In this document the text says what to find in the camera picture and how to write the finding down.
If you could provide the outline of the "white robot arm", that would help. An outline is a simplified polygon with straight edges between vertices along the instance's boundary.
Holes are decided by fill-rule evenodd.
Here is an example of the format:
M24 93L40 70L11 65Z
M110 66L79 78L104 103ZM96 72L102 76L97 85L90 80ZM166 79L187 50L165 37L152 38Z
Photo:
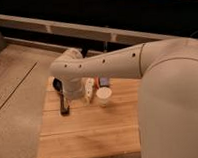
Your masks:
M174 38L84 58L69 49L50 73L77 99L83 77L139 79L142 158L198 158L198 39Z

